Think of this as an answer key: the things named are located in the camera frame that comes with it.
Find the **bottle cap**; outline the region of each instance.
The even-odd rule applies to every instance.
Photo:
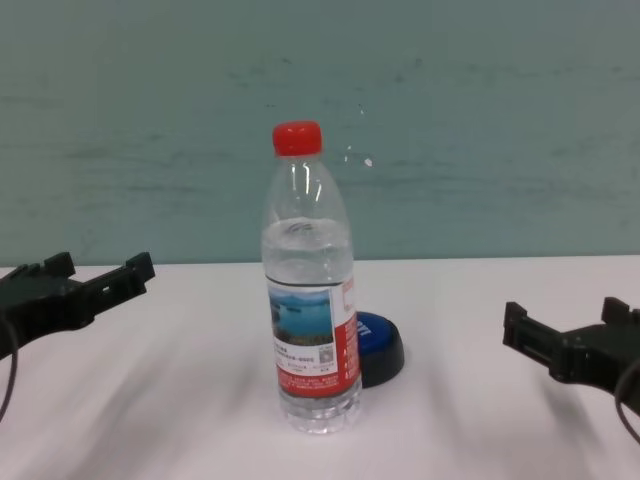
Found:
[[[402,370],[404,347],[398,328],[390,320],[367,312],[357,315],[362,387],[375,387]]]
[[[273,129],[273,146],[281,157],[315,155],[322,151],[322,130],[313,121],[281,123]]]

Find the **water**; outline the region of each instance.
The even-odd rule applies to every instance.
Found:
[[[263,232],[262,258],[266,275],[276,282],[317,286],[344,282],[353,270],[349,228],[330,219],[279,221]],[[280,401],[289,423],[298,430],[331,433],[355,420],[361,388],[358,379],[342,394],[324,398],[298,397],[280,389]]]

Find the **wall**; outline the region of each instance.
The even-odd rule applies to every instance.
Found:
[[[638,252],[639,15],[5,0],[0,263],[255,260],[271,128],[298,118],[325,129],[359,258]]]

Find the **plastic water bottle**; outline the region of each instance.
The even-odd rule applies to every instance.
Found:
[[[262,230],[282,408],[298,430],[330,433],[360,407],[351,230],[342,197],[321,162],[315,122],[273,131],[281,162]]]

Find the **blue and black container lid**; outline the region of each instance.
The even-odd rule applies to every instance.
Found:
[[[368,312],[357,315],[362,387],[375,387],[402,370],[404,347],[398,328],[389,319]]]

